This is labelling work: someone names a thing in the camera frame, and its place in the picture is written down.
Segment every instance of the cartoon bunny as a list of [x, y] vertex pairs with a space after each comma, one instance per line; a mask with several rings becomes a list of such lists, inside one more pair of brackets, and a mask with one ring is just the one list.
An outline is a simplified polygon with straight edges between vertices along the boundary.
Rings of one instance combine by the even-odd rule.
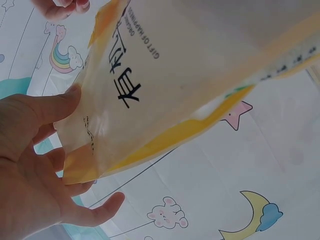
[[171, 197], [163, 198], [164, 205], [155, 206], [152, 212], [147, 214], [147, 217], [154, 220], [154, 224], [158, 228], [173, 229], [176, 224], [181, 228], [188, 226], [188, 221], [185, 218], [185, 213], [181, 207]]

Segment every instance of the fingernail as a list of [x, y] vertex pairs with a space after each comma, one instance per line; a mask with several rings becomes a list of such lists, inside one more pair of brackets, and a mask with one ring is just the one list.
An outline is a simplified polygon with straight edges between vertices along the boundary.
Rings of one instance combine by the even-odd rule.
[[74, 92], [77, 92], [79, 90], [79, 85], [73, 84], [71, 85], [67, 91], [65, 91], [66, 94], [73, 94]]
[[82, 5], [82, 8], [83, 8], [83, 9], [86, 9], [86, 8], [89, 6], [89, 4], [90, 4], [90, 2], [89, 2], [89, 0], [88, 0], [85, 5]]

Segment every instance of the teal fabric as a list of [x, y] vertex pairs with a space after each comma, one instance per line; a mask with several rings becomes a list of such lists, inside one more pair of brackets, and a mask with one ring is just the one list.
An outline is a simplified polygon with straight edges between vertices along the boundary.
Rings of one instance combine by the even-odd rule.
[[[84, 205], [79, 196], [73, 197], [73, 201], [79, 206]], [[108, 236], [99, 226], [81, 227], [71, 224], [64, 224], [63, 226], [73, 240], [109, 240]]]
[[0, 99], [13, 94], [27, 94], [31, 77], [21, 79], [5, 79], [0, 81]]
[[41, 155], [50, 152], [52, 149], [54, 149], [54, 146], [52, 146], [52, 143], [49, 140], [49, 138], [43, 140], [42, 142], [34, 146], [35, 152]]

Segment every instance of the translucent plastic bag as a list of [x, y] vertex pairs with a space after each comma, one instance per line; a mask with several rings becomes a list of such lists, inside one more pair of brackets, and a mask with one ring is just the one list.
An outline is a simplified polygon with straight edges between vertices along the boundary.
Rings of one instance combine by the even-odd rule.
[[320, 2], [112, 0], [76, 111], [55, 124], [66, 184], [150, 160], [209, 129], [255, 84], [317, 58]]

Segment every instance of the cartoon cloud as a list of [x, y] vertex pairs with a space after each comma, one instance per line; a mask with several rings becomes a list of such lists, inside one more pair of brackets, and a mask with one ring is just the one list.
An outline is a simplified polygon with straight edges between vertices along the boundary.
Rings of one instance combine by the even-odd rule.
[[84, 63], [80, 54], [77, 53], [77, 50], [73, 46], [68, 47], [68, 54], [70, 58], [70, 68], [75, 70], [76, 68], [81, 68]]
[[274, 203], [265, 205], [262, 209], [262, 212], [263, 215], [260, 217], [260, 225], [256, 229], [256, 232], [267, 230], [283, 215], [283, 213], [279, 211], [278, 206]]

